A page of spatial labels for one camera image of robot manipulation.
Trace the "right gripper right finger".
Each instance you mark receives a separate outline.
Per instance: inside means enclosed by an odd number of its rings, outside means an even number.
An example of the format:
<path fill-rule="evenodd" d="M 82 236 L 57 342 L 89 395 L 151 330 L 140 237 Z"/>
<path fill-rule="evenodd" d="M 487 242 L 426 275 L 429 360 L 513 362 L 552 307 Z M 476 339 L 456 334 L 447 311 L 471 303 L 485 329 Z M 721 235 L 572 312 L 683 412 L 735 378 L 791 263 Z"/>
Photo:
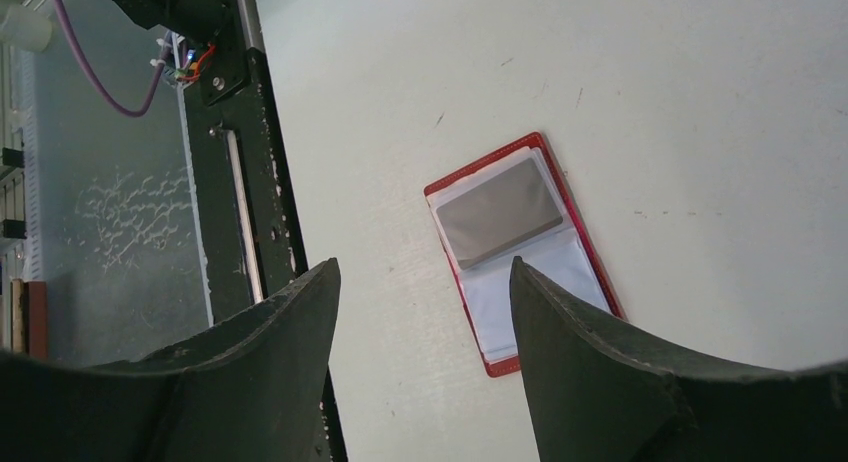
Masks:
<path fill-rule="evenodd" d="M 520 258 L 510 297 L 543 461 L 843 461 L 847 365 L 782 371 L 674 344 Z"/>

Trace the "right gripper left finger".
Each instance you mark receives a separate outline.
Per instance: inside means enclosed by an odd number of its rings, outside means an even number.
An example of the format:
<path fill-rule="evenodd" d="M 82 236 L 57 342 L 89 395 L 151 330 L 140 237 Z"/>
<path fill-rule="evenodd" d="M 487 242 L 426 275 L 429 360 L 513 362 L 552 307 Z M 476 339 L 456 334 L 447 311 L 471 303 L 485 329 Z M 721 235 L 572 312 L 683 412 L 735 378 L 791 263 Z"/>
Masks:
<path fill-rule="evenodd" d="M 70 368 L 3 352 L 2 459 L 312 459 L 340 288 L 328 259 L 136 362 Z"/>

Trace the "black credit card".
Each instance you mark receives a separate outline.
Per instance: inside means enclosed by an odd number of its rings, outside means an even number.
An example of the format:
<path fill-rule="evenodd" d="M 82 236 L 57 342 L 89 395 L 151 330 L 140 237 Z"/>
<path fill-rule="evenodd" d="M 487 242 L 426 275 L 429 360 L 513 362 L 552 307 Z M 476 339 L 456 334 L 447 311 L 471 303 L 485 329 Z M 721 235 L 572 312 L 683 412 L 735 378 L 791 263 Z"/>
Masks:
<path fill-rule="evenodd" d="M 530 157 L 435 210 L 457 265 L 468 270 L 563 222 L 546 178 Z"/>

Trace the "red leather card holder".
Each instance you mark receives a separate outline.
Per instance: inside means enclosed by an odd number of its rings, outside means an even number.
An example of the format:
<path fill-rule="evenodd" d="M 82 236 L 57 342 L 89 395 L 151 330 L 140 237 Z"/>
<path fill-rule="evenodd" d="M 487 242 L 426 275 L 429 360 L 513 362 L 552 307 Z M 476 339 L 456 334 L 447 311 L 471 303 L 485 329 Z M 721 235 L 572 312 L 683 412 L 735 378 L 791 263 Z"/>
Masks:
<path fill-rule="evenodd" d="M 436 208 L 491 176 L 536 159 L 563 214 L 563 222 L 468 270 L 458 267 Z M 423 190 L 448 260 L 486 374 L 498 378 L 520 369 L 510 305 L 512 261 L 523 258 L 582 300 L 616 317 L 625 315 L 566 176 L 545 137 L 532 132 L 430 183 Z"/>

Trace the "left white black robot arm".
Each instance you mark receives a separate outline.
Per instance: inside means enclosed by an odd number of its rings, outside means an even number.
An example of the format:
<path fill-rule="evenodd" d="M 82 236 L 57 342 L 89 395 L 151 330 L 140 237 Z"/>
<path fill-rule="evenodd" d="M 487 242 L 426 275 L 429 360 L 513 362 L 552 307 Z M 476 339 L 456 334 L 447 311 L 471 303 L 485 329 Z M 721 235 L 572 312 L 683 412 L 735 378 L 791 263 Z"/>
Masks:
<path fill-rule="evenodd" d="M 110 0 L 136 25 L 165 27 L 194 42 L 212 41 L 230 23 L 235 0 Z"/>

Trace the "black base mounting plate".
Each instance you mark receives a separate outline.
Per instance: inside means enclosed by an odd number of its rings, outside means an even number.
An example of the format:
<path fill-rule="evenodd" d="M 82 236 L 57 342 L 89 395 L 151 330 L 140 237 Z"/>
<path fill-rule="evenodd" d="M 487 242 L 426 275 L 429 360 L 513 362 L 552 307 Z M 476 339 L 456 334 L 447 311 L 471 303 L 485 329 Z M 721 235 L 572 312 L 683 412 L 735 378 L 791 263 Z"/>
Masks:
<path fill-rule="evenodd" d="M 311 270 L 306 260 L 255 0 L 235 0 L 211 65 L 183 92 L 214 325 Z M 347 457 L 329 367 L 314 455 Z"/>

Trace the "left controller board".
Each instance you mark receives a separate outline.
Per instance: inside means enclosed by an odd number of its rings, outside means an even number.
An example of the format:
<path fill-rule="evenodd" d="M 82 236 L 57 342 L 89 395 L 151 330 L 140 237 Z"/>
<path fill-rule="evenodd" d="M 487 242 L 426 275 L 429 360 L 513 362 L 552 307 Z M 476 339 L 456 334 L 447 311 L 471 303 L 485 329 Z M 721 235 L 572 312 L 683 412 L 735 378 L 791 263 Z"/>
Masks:
<path fill-rule="evenodd" d="M 217 47 L 214 44 L 192 45 L 187 38 L 174 34 L 170 42 L 171 58 L 165 63 L 161 79 L 171 86 L 192 84 L 211 65 Z"/>

